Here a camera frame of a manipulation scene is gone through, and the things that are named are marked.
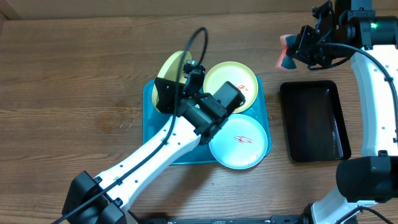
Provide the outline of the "yellow plate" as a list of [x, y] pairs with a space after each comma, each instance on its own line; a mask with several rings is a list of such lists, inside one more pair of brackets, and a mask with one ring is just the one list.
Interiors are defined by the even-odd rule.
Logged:
[[[179, 63], [181, 61], [181, 58], [183, 56], [183, 51], [178, 51], [172, 54], [163, 64], [161, 67], [157, 77], [159, 78], [166, 78], [168, 80], [176, 81], [177, 77], [177, 70], [179, 68]], [[157, 96], [157, 89], [153, 87], [152, 90], [152, 104], [155, 107], [155, 104], [158, 102], [158, 96]]]
[[215, 65], [205, 76], [203, 91], [214, 95], [225, 82], [233, 84], [245, 97], [245, 103], [234, 113], [247, 110], [255, 102], [259, 85], [254, 72], [246, 65], [231, 61]]

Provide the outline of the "orange green scrub sponge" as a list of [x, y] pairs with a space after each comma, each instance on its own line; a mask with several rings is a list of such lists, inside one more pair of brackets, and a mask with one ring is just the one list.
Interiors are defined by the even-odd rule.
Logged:
[[294, 70], [297, 68], [293, 58], [287, 55], [288, 49], [294, 45], [297, 36], [285, 34], [279, 37], [282, 52], [278, 58], [275, 67], [279, 70]]

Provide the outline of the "light green plate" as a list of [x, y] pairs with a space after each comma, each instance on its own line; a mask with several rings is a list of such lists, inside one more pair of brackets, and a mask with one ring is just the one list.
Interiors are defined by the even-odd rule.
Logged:
[[267, 133], [254, 118], [232, 114], [209, 142], [213, 157], [230, 169], [254, 167], [267, 154]]

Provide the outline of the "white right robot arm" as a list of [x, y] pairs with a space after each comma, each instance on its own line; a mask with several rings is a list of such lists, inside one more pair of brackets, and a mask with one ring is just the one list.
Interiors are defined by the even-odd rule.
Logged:
[[397, 18], [377, 16], [370, 0], [327, 1], [315, 27], [283, 35], [277, 66], [309, 70], [350, 62], [363, 119], [361, 157], [340, 162], [336, 187], [310, 204], [302, 223], [355, 223], [356, 214], [397, 197]]

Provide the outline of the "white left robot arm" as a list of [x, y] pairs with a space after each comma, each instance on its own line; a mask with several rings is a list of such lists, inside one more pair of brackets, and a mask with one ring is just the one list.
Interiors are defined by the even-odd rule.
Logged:
[[172, 115], [160, 131], [114, 167], [96, 177], [83, 171], [68, 190], [61, 223], [133, 223], [129, 214], [138, 195], [171, 163], [210, 142], [231, 113], [245, 102], [231, 82], [215, 94], [201, 85], [156, 78], [158, 109]]

